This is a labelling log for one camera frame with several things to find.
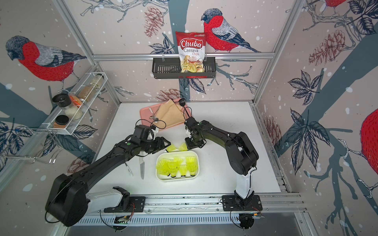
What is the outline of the white storage box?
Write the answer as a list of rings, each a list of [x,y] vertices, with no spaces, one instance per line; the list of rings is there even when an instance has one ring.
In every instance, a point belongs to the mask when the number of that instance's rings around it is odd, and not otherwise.
[[[199,157],[194,151],[166,152],[157,158],[156,177],[161,182],[192,180],[199,173]]]

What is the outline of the yellow shuttlecock two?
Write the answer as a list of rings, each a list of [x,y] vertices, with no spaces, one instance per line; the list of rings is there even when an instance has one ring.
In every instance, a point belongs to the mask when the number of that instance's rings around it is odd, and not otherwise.
[[[191,177],[194,177],[198,171],[198,162],[195,156],[186,157],[187,170],[190,172]]]

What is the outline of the yellow shuttlecock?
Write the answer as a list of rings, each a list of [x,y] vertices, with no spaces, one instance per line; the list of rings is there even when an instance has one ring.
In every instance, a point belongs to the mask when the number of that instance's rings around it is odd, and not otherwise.
[[[156,164],[156,171],[157,171],[157,174],[159,175],[166,176],[166,177],[170,176],[168,160],[161,159],[160,161],[158,161]]]

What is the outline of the yellow shuttlecock five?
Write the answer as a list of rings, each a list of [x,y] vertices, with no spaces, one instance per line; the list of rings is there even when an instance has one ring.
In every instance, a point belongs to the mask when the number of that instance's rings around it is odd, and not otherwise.
[[[167,167],[168,167],[171,178],[176,178],[176,175],[178,173],[178,168],[175,166],[173,162],[174,162],[173,160],[168,160]]]

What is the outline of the yellow shuttlecock four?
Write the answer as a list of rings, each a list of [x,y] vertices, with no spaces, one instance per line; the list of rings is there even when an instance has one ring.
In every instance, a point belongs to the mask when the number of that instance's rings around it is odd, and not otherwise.
[[[178,168],[183,163],[184,159],[181,157],[175,156],[173,161],[174,161],[173,163],[175,164],[175,166]]]

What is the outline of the yellow shuttlecock three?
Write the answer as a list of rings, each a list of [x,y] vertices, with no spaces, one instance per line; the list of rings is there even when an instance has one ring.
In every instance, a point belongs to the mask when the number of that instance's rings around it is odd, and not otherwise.
[[[179,166],[179,172],[180,172],[180,176],[181,178],[184,178],[187,176],[187,172],[188,172],[188,167],[187,165],[180,165]]]

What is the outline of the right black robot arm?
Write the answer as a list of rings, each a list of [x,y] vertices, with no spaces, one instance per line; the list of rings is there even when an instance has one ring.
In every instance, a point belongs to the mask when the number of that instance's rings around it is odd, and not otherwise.
[[[189,150],[202,148],[212,141],[225,149],[231,168],[238,175],[235,197],[246,200],[253,197],[252,173],[257,170],[258,152],[244,132],[232,133],[213,126],[208,121],[187,118],[184,122]]]

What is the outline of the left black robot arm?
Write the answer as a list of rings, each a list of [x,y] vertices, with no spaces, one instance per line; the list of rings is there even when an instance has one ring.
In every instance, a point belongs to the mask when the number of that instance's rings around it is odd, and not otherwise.
[[[137,125],[132,135],[115,144],[111,151],[93,164],[70,176],[59,175],[48,196],[46,213],[68,227],[79,222],[92,204],[87,193],[102,178],[133,157],[140,156],[141,152],[155,154],[170,146],[167,139],[156,136],[157,132],[155,126]]]

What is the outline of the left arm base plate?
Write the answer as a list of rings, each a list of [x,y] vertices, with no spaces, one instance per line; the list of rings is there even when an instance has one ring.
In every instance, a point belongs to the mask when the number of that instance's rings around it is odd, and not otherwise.
[[[105,213],[140,213],[144,211],[146,197],[128,197],[127,199],[122,199],[121,202],[115,207],[105,208],[103,212]]]

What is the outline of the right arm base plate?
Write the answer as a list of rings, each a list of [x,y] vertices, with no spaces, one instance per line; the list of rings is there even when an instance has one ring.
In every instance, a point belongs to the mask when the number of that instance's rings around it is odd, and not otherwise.
[[[224,211],[262,211],[263,207],[259,195],[251,195],[241,199],[235,195],[222,195],[221,204]]]

